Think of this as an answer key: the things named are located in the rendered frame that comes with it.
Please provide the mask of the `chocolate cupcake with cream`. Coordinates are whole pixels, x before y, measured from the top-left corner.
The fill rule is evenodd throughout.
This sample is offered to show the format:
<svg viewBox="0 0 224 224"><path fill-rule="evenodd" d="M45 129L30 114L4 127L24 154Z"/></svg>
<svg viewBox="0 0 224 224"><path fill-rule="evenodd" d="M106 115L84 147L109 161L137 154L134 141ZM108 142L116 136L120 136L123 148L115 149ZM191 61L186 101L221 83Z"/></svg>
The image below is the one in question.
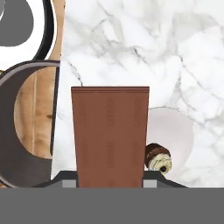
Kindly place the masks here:
<svg viewBox="0 0 224 224"><path fill-rule="evenodd" d="M145 147L144 164L149 171L166 174L172 169L171 153L157 143L150 143Z"/></svg>

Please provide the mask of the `brown chocolate bar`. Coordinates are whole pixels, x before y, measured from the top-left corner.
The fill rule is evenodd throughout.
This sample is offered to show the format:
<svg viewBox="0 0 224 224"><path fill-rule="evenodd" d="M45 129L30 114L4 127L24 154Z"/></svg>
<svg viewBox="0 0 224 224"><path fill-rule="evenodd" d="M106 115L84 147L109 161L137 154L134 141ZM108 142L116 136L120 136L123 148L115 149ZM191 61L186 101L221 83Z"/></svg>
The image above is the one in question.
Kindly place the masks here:
<svg viewBox="0 0 224 224"><path fill-rule="evenodd" d="M148 121L147 87L72 87L80 187L140 187Z"/></svg>

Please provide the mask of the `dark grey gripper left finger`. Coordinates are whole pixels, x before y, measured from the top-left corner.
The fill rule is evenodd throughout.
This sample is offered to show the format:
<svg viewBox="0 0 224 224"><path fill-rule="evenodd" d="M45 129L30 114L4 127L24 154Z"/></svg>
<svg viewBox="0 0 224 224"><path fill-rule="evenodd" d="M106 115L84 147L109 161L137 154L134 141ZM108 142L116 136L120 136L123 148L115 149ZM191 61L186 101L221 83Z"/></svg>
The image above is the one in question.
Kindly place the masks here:
<svg viewBox="0 0 224 224"><path fill-rule="evenodd" d="M54 179L39 184L37 185L37 187L77 188L78 187L77 171L60 171Z"/></svg>

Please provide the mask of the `white round plate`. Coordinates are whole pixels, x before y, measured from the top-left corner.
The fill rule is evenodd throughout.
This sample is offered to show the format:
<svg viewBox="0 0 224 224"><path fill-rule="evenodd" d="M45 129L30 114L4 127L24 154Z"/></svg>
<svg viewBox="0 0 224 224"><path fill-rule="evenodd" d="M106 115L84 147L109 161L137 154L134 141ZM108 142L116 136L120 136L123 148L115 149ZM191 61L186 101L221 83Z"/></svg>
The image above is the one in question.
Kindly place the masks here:
<svg viewBox="0 0 224 224"><path fill-rule="evenodd" d="M149 110L146 144L159 144L171 153L172 168L165 174L174 180L193 149L193 124L172 108Z"/></svg>

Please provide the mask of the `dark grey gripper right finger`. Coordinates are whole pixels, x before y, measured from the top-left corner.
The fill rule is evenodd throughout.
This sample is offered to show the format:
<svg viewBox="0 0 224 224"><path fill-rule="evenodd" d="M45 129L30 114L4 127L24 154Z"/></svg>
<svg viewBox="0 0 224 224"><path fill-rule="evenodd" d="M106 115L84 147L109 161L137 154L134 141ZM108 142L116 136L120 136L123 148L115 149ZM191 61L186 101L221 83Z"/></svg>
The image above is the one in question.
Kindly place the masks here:
<svg viewBox="0 0 224 224"><path fill-rule="evenodd" d="M160 171L145 171L143 173L143 188L185 188L184 185L166 179Z"/></svg>

